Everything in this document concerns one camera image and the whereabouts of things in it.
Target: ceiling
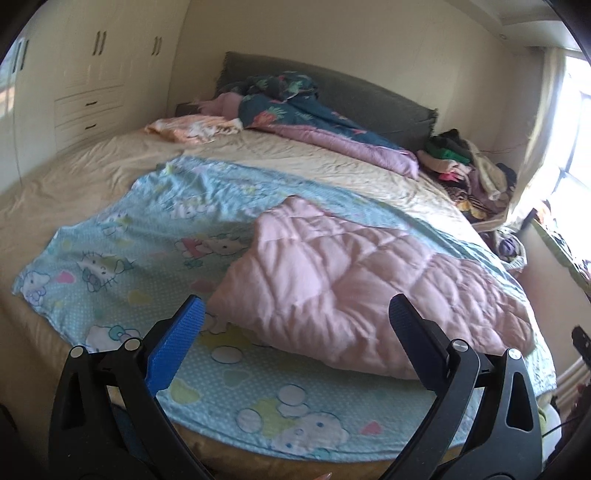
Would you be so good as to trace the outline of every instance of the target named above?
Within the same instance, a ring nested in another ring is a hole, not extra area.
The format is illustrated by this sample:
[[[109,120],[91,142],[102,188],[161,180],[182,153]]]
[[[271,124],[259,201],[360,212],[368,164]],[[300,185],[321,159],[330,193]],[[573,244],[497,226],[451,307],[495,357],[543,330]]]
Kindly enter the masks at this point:
[[[580,50],[544,0],[446,0],[483,25],[510,48],[562,47]]]

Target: bed frame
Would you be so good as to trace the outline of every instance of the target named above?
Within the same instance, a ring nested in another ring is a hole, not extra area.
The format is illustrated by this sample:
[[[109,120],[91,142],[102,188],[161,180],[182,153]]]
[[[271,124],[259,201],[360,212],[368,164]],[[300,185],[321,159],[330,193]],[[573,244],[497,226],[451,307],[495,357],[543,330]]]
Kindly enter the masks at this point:
[[[420,150],[433,133],[437,110],[366,80],[299,61],[229,51],[216,83],[216,95],[228,83],[289,70],[305,73],[317,83],[321,103],[407,150]],[[196,113],[194,105],[177,106],[177,116],[191,113]]]

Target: mattress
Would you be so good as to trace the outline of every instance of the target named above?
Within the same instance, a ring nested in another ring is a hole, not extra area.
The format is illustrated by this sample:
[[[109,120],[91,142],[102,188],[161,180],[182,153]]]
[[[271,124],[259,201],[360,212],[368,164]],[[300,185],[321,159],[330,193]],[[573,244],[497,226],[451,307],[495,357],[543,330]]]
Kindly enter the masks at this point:
[[[407,180],[321,148],[252,131],[188,150],[143,132],[115,137],[44,167],[27,179],[22,193],[5,196],[2,202],[0,301],[6,315],[25,329],[56,376],[70,346],[22,299],[10,295],[14,278],[47,246],[59,227],[95,215],[122,197],[138,177],[181,154],[272,168],[344,187],[395,206],[461,241],[483,245],[446,194],[425,177]],[[537,347],[528,362],[534,389],[541,394],[555,387],[554,370],[545,342],[535,321],[532,323]],[[358,478],[376,478],[389,463],[323,464],[272,458],[226,446],[185,427],[178,428],[204,463],[221,471],[239,472],[244,478],[256,478],[263,472],[265,476],[271,473],[277,478],[292,478],[295,471],[299,478],[314,478],[327,471],[347,472],[350,477],[352,468]]]

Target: wardrobe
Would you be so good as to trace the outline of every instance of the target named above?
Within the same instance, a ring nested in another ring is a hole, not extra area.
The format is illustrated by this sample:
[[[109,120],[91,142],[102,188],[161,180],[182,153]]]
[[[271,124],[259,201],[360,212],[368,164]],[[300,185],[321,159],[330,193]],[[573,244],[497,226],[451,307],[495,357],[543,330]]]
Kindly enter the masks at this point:
[[[58,154],[166,116],[190,0],[48,0],[0,67],[0,192]]]

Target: curtain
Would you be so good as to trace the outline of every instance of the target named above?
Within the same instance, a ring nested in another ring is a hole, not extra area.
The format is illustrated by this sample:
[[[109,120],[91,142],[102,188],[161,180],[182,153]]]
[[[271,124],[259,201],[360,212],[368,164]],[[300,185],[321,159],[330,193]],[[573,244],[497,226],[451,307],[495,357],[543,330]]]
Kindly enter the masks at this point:
[[[518,231],[535,202],[544,197],[547,182],[539,181],[554,123],[554,114],[566,74],[566,52],[561,48],[547,48],[544,51],[540,103],[533,131],[530,135],[524,161],[517,173],[517,185],[506,211],[496,218],[474,224],[478,232],[486,232],[507,226]]]

